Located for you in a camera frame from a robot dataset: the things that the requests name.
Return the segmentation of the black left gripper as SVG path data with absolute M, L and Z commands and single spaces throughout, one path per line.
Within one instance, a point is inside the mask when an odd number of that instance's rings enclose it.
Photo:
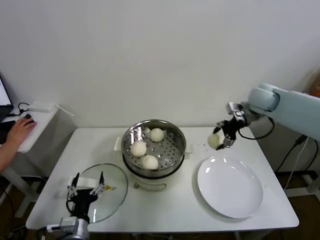
M 77 183 L 80 173 L 72 179 L 71 185 L 67 186 L 68 195 L 70 198 L 67 200 L 67 210 L 71 217 L 78 219 L 90 220 L 88 212 L 91 203 L 98 199 L 98 195 L 105 190 L 105 179 L 103 171 L 100 174 L 98 185 L 91 189 L 80 189 L 77 191 Z

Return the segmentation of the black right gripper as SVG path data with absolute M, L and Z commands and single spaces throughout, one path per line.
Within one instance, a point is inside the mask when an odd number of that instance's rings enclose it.
M 236 113 L 229 120 L 219 121 L 212 133 L 217 134 L 218 132 L 222 132 L 225 136 L 218 138 L 216 150 L 230 148 L 236 140 L 237 132 L 246 126 L 247 120 L 244 115 L 237 115 Z

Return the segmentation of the person's hand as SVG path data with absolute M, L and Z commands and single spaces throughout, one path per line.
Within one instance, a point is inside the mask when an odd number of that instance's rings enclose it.
M 8 151 L 17 152 L 36 125 L 32 118 L 20 118 L 9 131 L 2 147 Z

